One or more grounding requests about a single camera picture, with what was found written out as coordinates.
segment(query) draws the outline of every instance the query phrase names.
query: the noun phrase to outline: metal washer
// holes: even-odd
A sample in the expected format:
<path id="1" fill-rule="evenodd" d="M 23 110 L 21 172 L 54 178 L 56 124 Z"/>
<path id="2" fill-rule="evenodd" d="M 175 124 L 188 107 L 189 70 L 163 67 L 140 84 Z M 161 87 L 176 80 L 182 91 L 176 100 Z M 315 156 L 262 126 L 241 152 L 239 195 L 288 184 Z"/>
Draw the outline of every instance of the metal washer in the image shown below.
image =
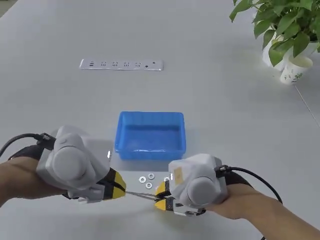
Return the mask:
<path id="1" fill-rule="evenodd" d="M 150 179 L 150 180 L 155 179 L 155 174 L 154 173 L 149 173 L 148 174 L 148 179 Z"/>
<path id="2" fill-rule="evenodd" d="M 146 179 L 145 176 L 139 177 L 139 182 L 140 182 L 140 183 L 144 184 L 146 181 L 147 181 L 147 179 Z"/>
<path id="3" fill-rule="evenodd" d="M 152 189 L 152 183 L 151 183 L 151 182 L 147 182 L 147 183 L 145 184 L 145 188 L 146 188 L 146 189 Z"/>

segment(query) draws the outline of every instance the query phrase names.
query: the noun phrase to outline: white knob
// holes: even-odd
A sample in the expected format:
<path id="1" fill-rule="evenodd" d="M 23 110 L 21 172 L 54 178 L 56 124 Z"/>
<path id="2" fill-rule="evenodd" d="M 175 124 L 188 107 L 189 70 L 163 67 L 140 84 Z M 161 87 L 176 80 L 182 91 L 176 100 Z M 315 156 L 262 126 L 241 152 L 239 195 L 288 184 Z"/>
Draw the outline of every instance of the white knob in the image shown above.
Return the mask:
<path id="1" fill-rule="evenodd" d="M 192 180 L 187 187 L 187 194 L 194 205 L 213 203 L 218 196 L 215 184 L 208 177 L 198 177 Z"/>
<path id="2" fill-rule="evenodd" d="M 52 169 L 56 176 L 64 181 L 77 180 L 85 174 L 87 161 L 81 150 L 66 146 L 55 153 Z"/>

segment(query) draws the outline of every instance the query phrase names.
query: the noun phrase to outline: black wrist strap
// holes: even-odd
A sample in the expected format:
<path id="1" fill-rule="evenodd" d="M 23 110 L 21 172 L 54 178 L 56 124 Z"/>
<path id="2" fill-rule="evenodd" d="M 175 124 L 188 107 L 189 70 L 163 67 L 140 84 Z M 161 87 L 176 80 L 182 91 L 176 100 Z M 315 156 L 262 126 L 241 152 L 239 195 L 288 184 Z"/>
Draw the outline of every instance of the black wrist strap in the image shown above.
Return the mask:
<path id="1" fill-rule="evenodd" d="M 245 180 L 242 176 L 240 176 L 239 174 L 233 171 L 227 173 L 224 177 L 225 177 L 225 183 L 227 186 L 232 184 L 245 184 L 252 187 L 247 180 Z"/>
<path id="2" fill-rule="evenodd" d="M 17 151 L 15 154 L 13 154 L 8 160 L 15 159 L 18 157 L 27 157 L 39 161 L 43 151 L 44 148 L 38 145 L 26 146 L 21 150 Z"/>

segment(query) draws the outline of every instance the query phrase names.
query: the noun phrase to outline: plant stem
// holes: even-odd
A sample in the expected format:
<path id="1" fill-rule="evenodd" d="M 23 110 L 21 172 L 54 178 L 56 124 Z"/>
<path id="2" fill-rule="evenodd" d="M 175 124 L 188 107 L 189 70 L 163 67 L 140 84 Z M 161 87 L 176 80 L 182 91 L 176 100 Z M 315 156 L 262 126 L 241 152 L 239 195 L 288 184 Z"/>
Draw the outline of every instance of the plant stem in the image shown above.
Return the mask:
<path id="1" fill-rule="evenodd" d="M 258 10 L 258 12 L 262 13 L 262 11 L 256 6 L 256 5 L 252 5 L 254 8 L 256 8 Z"/>

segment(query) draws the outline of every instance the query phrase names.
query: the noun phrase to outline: wrist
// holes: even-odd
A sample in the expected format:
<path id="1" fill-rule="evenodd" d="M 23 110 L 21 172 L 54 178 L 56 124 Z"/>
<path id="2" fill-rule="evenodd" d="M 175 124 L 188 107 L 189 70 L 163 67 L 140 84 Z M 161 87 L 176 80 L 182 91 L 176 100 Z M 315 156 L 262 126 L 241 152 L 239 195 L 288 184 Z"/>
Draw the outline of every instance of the wrist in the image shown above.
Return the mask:
<path id="1" fill-rule="evenodd" d="M 265 196 L 263 194 L 253 195 L 247 201 L 243 208 L 243 219 L 249 222 L 255 222 L 265 219 L 267 216 L 272 216 L 283 208 L 283 205 L 276 199 Z"/>
<path id="2" fill-rule="evenodd" d="M 11 169 L 10 166 L 5 162 L 0 164 L 0 206 L 6 201 L 14 198 L 11 189 Z"/>

